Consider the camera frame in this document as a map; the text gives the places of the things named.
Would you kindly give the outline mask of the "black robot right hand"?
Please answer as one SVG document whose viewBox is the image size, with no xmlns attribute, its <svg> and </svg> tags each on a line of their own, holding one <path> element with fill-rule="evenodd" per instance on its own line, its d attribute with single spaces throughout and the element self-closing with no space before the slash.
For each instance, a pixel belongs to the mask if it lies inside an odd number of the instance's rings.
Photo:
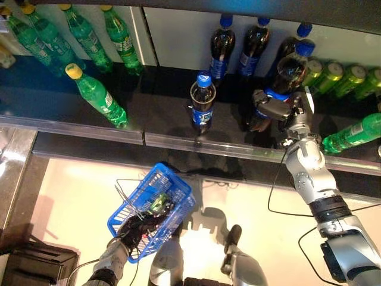
<svg viewBox="0 0 381 286">
<path fill-rule="evenodd" d="M 255 90 L 252 97 L 260 115 L 284 122 L 286 130 L 299 134 L 311 131 L 314 101 L 308 86 L 298 88 L 290 95 L 289 101 L 267 95 L 260 89 Z"/>
</svg>

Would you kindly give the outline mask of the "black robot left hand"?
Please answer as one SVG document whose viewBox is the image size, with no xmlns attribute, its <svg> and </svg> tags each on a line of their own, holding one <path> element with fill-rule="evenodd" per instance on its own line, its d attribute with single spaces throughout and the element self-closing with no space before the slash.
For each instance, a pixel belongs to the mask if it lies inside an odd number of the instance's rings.
<svg viewBox="0 0 381 286">
<path fill-rule="evenodd" d="M 140 243 L 143 234 L 156 230 L 166 218 L 166 215 L 155 216 L 149 212 L 141 212 L 128 218 L 119 227 L 117 237 L 129 250 L 133 250 Z"/>
</svg>

